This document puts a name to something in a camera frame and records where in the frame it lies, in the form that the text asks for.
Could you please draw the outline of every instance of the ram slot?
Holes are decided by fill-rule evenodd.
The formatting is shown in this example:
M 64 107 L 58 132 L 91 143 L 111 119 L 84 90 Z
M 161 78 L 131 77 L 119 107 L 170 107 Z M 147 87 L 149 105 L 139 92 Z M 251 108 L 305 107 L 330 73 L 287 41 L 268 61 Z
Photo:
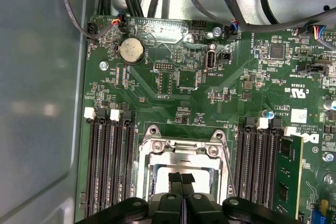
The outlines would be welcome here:
M 240 195 L 240 180 L 241 180 L 241 171 L 243 163 L 243 144 L 244 144 L 244 133 L 239 132 L 237 143 L 236 143 L 236 157 L 235 157 L 235 176 L 234 176 L 234 185 L 238 195 Z
M 86 207 L 85 207 L 85 217 L 89 217 L 91 214 L 91 203 L 92 193 L 93 193 L 93 181 L 94 175 L 93 171 L 95 170 L 92 164 L 94 159 L 95 152 L 93 151 L 93 145 L 95 142 L 95 131 L 97 130 L 97 124 L 94 120 L 88 121 L 90 123 L 90 139 L 89 139 L 89 156 L 88 156 L 88 173 L 87 173 L 87 182 L 86 182 Z
M 240 179 L 240 197 L 243 199 L 249 199 L 248 192 L 250 192 L 249 169 L 250 169 L 250 149 L 251 142 L 254 138 L 254 133 L 250 129 L 246 129 L 244 132 L 243 142 L 243 166 L 242 166 L 242 178 Z
M 271 142 L 271 159 L 270 159 L 270 174 L 269 174 L 269 183 L 267 187 L 267 205 L 268 208 L 273 208 L 273 196 L 274 196 L 274 186 L 275 186 L 275 177 L 277 170 L 277 160 L 278 160 L 278 148 L 279 148 L 279 135 L 274 131 L 270 134 Z
M 251 180 L 251 201 L 256 203 L 258 199 L 258 193 L 260 191 L 260 176 L 263 171 L 261 170 L 261 164 L 263 162 L 262 143 L 264 142 L 265 135 L 263 131 L 258 131 L 256 140 L 255 140 L 255 149 L 254 149 L 254 161 L 253 161 L 253 175 Z
M 110 120 L 106 122 L 103 130 L 103 137 L 101 138 L 101 158 L 100 158 L 100 210 L 108 207 L 108 200 L 106 194 L 108 191 L 109 174 L 110 174 L 110 141 L 111 141 L 111 123 Z
M 111 160 L 111 204 L 119 202 L 119 176 L 122 147 L 122 126 L 114 122 L 112 126 L 113 144 Z
M 267 166 L 267 143 L 268 143 L 268 135 L 264 131 L 260 131 L 260 167 L 259 167 L 259 187 L 257 192 L 257 204 L 264 206 L 264 191 L 265 191 L 265 173 Z
M 133 166 L 133 148 L 134 148 L 134 126 L 130 122 L 127 122 L 124 127 L 124 138 L 123 142 L 125 143 L 125 159 L 124 159 L 124 169 L 122 176 L 122 191 L 123 197 L 122 200 L 125 200 L 131 195 L 132 187 L 132 166 Z

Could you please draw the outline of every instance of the mounting hole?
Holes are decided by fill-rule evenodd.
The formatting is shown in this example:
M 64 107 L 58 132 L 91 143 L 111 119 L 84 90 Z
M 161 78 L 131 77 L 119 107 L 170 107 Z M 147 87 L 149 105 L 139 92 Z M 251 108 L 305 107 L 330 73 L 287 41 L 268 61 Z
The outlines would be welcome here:
M 221 139 L 222 137 L 223 137 L 223 134 L 222 134 L 222 133 L 217 133 L 217 134 L 216 134 L 216 138 L 217 138 L 217 139 Z
M 151 128 L 151 129 L 149 130 L 149 132 L 150 132 L 151 134 L 155 134 L 155 133 L 156 133 L 156 128 Z

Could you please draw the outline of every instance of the screw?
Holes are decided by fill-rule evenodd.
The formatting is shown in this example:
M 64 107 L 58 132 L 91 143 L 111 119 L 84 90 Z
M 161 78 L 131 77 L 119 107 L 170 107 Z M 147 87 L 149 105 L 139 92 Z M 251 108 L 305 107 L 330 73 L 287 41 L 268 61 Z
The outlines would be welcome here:
M 109 69 L 109 64 L 106 61 L 102 61 L 101 63 L 99 63 L 99 68 L 102 71 L 106 71 Z
M 332 155 L 331 153 L 329 152 L 325 152 L 322 156 L 322 159 L 326 162 L 331 162 L 334 160 L 334 155 Z
M 220 35 L 222 35 L 222 29 L 220 27 L 215 27 L 214 29 L 212 29 L 212 34 L 215 37 L 219 37 Z
M 200 194 L 194 194 L 194 199 L 201 199 L 202 198 L 202 195 L 200 195 Z
M 215 146 L 215 145 L 211 145 L 210 147 L 209 147 L 209 155 L 211 156 L 211 157 L 215 157 L 215 156 L 217 156 L 218 155 L 218 148 L 217 148 L 217 146 Z
M 215 49 L 216 49 L 216 44 L 211 43 L 211 44 L 209 45 L 209 49 L 210 49 L 210 50 L 215 50 Z
M 222 133 L 217 133 L 217 134 L 216 134 L 216 138 L 217 138 L 217 139 L 221 139 L 222 137 L 223 137 L 223 134 L 222 134 Z
M 155 133 L 156 133 L 156 128 L 151 128 L 151 129 L 149 130 L 149 132 L 150 132 L 151 134 L 155 134 Z
M 239 201 L 236 200 L 236 199 L 231 199 L 231 200 L 229 200 L 229 203 L 230 203 L 231 205 L 234 205 L 234 206 L 239 205 Z
M 153 152 L 158 153 L 163 151 L 163 146 L 160 141 L 155 141 L 152 145 Z

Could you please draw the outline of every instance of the green circuit board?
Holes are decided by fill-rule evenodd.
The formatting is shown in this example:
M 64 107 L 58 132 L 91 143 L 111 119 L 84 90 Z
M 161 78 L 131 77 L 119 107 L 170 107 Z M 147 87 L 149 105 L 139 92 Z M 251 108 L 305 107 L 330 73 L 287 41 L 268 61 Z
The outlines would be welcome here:
M 91 19 L 98 30 L 111 20 L 106 16 Z M 121 165 L 119 169 L 119 173 L 127 172 L 129 176 L 126 197 L 135 195 L 138 146 L 149 125 L 157 125 L 163 136 L 200 140 L 209 139 L 216 129 L 221 129 L 228 143 L 231 170 L 236 173 L 239 136 L 246 137 L 247 129 L 255 136 L 260 133 L 253 124 L 246 126 L 246 120 L 254 119 L 257 123 L 262 112 L 268 110 L 281 124 L 276 133 L 277 165 L 272 167 L 275 179 L 268 206 L 294 218 L 304 216 L 304 223 L 311 223 L 312 212 L 320 210 L 322 201 L 327 200 L 328 222 L 333 223 L 336 163 L 323 158 L 336 152 L 336 128 L 333 114 L 323 104 L 336 96 L 336 52 L 319 45 L 313 36 L 299 36 L 292 29 L 272 34 L 238 32 L 234 37 L 223 33 L 214 37 L 212 30 L 218 26 L 225 30 L 211 22 L 129 18 L 129 33 L 114 27 L 97 43 L 89 43 L 83 107 L 105 111 L 107 118 L 111 110 L 117 109 L 122 117 L 129 113 L 127 116 L 133 122 L 132 145 L 120 145 L 126 150 L 121 151 L 119 160 L 128 158 L 132 166 Z M 120 42 L 130 37 L 137 38 L 144 47 L 144 57 L 135 65 L 126 64 L 118 53 Z M 324 31 L 322 38 L 332 43 L 336 33 Z M 216 45 L 216 65 L 204 69 L 210 44 Z M 108 63 L 106 71 L 99 67 L 102 61 Z M 312 62 L 319 71 L 306 71 Z M 289 131 L 292 135 L 283 135 Z M 116 154 L 106 154 L 111 146 L 100 143 L 100 148 L 106 145 L 105 151 L 90 155 L 94 134 L 99 138 L 99 131 L 92 132 L 92 124 L 84 119 L 76 221 L 90 215 L 90 181 L 97 197 L 112 191 L 111 157 Z M 92 159 L 97 161 L 95 178 L 90 178 L 88 172 Z M 104 167 L 109 172 L 100 177 Z M 106 199 L 104 204 L 101 209 L 111 202 Z M 93 214 L 98 210 L 96 206 L 96 210 L 90 211 Z

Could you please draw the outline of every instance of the sticker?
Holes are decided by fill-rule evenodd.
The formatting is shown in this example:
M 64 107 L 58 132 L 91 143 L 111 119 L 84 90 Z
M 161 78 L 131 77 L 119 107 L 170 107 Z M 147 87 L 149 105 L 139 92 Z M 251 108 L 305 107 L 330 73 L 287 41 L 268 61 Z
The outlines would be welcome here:
M 292 109 L 290 116 L 291 123 L 307 123 L 307 110 Z

